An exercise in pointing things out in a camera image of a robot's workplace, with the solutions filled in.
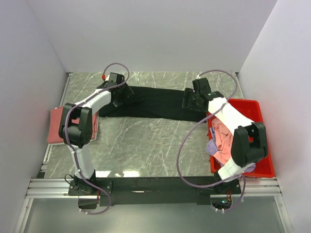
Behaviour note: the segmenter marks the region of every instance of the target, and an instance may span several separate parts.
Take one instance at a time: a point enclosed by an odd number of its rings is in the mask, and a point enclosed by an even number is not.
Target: purple cloth
[[[218,151],[217,146],[213,140],[209,140],[206,145],[206,152],[210,155],[214,155]]]
[[[215,131],[213,127],[210,127],[209,129],[210,134],[212,135],[213,140],[209,140],[207,145],[206,145],[206,152],[212,156],[214,156],[214,154],[218,151],[217,146],[216,146],[216,139],[215,139]],[[216,160],[220,166],[224,166],[222,163],[220,163],[218,160]],[[250,167],[248,167],[245,172],[252,172],[253,170],[255,170],[256,168],[256,164],[251,165]]]
[[[210,134],[212,135],[214,143],[216,144],[216,137],[215,137],[215,130],[214,130],[214,128],[210,127],[209,131],[210,131]]]

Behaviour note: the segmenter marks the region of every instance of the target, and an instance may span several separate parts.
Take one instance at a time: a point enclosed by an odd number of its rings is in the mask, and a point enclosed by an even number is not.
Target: black metal plate
[[[214,176],[185,177],[189,182],[205,185],[216,182]],[[111,198],[119,204],[197,203],[210,205],[210,195],[219,193],[212,188],[198,189],[185,184],[179,177],[109,178],[113,183]],[[232,194],[240,194],[239,181],[233,182]],[[102,196],[100,206],[107,206],[108,197]]]

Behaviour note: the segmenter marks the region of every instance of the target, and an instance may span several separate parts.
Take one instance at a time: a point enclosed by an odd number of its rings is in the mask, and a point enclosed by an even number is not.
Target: red plastic bin
[[[259,107],[259,103],[255,100],[239,100],[239,99],[230,99],[229,103],[236,108],[241,114],[246,116],[247,118],[253,120],[254,122],[263,122],[261,111]],[[212,120],[215,117],[212,117],[208,120],[208,128],[212,126]],[[212,136],[208,131],[208,137],[211,140]],[[212,172],[216,172],[221,168],[218,161],[211,156],[210,157],[210,169]],[[256,168],[252,172],[245,172],[244,176],[248,177],[266,177],[272,178],[275,176],[271,154],[268,150],[268,156],[262,159],[260,162],[256,163]]]

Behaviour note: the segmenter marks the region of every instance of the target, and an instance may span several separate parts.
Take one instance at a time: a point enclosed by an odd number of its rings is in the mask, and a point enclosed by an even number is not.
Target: clothes pile
[[[226,164],[231,158],[231,146],[233,135],[230,130],[218,119],[212,120],[212,127],[209,129],[213,140],[209,140],[206,152],[220,163],[221,166]],[[248,167],[245,172],[252,172],[256,164]]]

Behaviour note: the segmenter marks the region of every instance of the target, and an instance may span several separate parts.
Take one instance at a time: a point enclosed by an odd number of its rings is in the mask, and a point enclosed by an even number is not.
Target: glass panel
[[[79,213],[77,199],[35,199],[27,233],[281,233],[273,197],[244,198],[222,215],[196,204],[118,205],[105,214]]]

